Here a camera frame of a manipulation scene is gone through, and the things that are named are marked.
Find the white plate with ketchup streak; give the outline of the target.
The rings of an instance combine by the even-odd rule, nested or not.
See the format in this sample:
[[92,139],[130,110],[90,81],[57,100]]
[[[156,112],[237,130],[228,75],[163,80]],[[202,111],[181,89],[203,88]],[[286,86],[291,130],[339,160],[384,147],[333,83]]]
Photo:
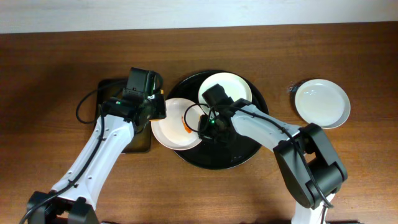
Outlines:
[[189,127],[197,130],[200,116],[204,115],[199,106],[189,106],[195,103],[185,98],[171,98],[165,101],[167,117],[162,120],[152,121],[152,132],[162,145],[176,151],[185,151],[199,145],[202,140],[198,134]]

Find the cream plate with ketchup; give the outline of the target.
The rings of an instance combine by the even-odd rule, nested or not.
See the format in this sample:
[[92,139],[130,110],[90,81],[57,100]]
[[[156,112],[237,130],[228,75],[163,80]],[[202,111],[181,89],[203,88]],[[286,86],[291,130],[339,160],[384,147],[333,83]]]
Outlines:
[[205,104],[206,101],[202,94],[212,86],[219,84],[224,88],[225,93],[232,97],[233,101],[243,98],[252,101],[252,93],[248,83],[238,75],[229,72],[220,72],[209,76],[200,85],[198,91],[199,103]]

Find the grey-white plate with ketchup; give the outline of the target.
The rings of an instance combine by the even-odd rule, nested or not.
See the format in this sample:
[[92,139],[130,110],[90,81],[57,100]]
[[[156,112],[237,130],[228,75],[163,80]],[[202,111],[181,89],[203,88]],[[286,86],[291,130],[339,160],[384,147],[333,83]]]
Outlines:
[[323,129],[341,126],[351,113],[346,92],[336,83],[324,79],[311,79],[300,84],[294,92],[294,106],[304,121]]

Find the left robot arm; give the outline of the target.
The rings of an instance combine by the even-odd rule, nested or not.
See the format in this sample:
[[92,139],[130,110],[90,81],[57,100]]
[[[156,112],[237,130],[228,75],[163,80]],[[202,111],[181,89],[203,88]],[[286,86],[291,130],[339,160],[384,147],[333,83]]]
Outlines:
[[101,189],[124,148],[153,119],[165,117],[161,93],[112,97],[98,107],[91,137],[49,193],[34,192],[21,223],[98,223]]

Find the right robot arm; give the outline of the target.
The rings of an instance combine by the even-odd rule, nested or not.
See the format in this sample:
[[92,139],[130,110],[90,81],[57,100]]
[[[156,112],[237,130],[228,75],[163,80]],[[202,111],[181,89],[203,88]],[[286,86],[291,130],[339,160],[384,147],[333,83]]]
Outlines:
[[292,223],[325,223],[331,200],[348,178],[346,167],[325,132],[316,124],[300,127],[263,113],[248,100],[206,100],[213,117],[200,126],[202,135],[220,131],[247,137],[270,149],[285,185],[296,201]]

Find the round black serving tray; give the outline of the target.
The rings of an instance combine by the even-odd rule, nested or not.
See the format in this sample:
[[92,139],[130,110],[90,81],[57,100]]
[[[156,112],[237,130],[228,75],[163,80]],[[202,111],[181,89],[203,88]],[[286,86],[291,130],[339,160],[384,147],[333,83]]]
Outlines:
[[[167,99],[185,98],[197,103],[200,85],[211,75],[221,72],[221,70],[203,70],[188,75],[172,88],[167,95]],[[203,141],[189,150],[175,151],[175,153],[194,166],[221,170],[236,167],[246,162],[261,147],[256,141],[246,136],[237,135],[234,141],[227,146]]]

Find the black rectangular water tray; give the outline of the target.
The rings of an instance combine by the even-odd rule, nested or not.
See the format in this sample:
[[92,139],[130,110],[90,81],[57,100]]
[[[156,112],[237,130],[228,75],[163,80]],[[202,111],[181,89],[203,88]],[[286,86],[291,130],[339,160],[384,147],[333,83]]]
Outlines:
[[[122,88],[123,84],[120,83],[104,90],[100,90],[96,94],[96,103],[99,104],[108,100]],[[139,126],[137,130],[141,132],[134,136],[134,139],[124,148],[122,154],[140,154],[150,151],[152,136],[150,123],[147,123],[145,126]]]

